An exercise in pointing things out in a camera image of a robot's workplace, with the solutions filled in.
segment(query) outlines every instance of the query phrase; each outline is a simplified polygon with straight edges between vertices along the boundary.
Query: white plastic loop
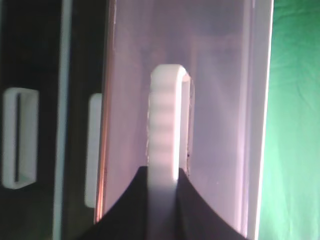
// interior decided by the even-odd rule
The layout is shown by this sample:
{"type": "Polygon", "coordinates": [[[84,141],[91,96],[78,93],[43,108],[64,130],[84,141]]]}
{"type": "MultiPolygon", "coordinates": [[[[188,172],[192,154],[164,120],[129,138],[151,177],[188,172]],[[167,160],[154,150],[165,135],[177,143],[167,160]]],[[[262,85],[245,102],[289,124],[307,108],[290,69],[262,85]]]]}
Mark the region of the white plastic loop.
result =
{"type": "Polygon", "coordinates": [[[178,64],[151,74],[148,111],[148,239],[171,232],[179,167],[187,169],[191,79],[178,64]]]}
{"type": "Polygon", "coordinates": [[[12,87],[4,92],[2,185],[8,189],[20,189],[37,180],[38,105],[39,93],[36,90],[12,87]],[[16,167],[18,180],[15,177],[16,167]]]}

